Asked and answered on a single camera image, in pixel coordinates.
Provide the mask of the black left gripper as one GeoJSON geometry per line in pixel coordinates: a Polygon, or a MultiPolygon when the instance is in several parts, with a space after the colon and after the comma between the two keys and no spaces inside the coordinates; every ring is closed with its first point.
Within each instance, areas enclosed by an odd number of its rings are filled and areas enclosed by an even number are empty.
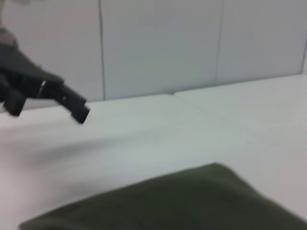
{"type": "Polygon", "coordinates": [[[21,114],[26,98],[56,101],[79,124],[90,112],[85,98],[66,86],[62,78],[35,65],[17,47],[0,45],[0,76],[0,102],[12,116],[21,114]]]}

